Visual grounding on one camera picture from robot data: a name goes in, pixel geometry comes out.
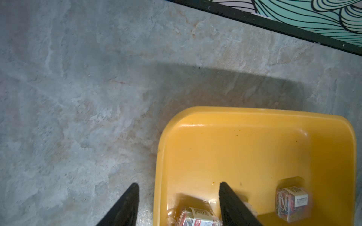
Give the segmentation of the paper clip box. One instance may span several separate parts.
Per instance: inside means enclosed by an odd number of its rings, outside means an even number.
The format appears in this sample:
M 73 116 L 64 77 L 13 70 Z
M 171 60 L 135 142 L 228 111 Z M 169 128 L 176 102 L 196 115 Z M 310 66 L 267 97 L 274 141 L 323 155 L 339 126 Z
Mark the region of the paper clip box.
M 168 226 L 222 226 L 222 221 L 209 209 L 185 207 L 167 219 Z
M 275 213 L 288 223 L 309 217 L 309 204 L 309 194 L 303 188 L 292 186 L 276 191 Z

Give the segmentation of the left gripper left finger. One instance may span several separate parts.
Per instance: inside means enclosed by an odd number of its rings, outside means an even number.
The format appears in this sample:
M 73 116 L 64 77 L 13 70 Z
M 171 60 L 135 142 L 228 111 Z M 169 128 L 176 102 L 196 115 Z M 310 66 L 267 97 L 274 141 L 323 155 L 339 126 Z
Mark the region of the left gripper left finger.
M 139 185 L 132 183 L 96 226 L 135 226 L 139 201 Z

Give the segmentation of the paper clip box barcode side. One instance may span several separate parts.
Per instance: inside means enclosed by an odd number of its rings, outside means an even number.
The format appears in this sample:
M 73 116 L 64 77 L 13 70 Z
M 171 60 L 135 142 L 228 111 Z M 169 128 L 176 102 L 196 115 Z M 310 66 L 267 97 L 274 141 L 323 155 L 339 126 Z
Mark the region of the paper clip box barcode side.
M 257 211 L 248 202 L 243 202 L 247 209 L 257 218 Z

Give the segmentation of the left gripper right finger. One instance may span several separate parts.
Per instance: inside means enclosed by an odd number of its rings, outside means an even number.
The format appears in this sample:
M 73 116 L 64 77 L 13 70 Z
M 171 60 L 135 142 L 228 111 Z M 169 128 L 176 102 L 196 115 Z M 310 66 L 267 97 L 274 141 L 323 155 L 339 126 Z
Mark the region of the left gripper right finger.
M 262 226 L 226 182 L 220 184 L 219 200 L 224 226 Z

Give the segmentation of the yellow plastic storage tray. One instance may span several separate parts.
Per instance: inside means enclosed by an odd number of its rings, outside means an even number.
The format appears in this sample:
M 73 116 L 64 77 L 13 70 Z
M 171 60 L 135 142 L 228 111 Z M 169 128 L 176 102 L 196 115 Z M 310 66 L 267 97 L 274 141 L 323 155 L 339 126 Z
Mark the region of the yellow plastic storage tray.
M 167 226 L 181 203 L 210 204 L 220 215 L 219 186 L 247 199 L 265 226 L 276 190 L 303 187 L 312 214 L 297 226 L 351 226 L 356 136 L 344 117 L 286 110 L 192 107 L 165 127 L 158 145 L 153 224 Z

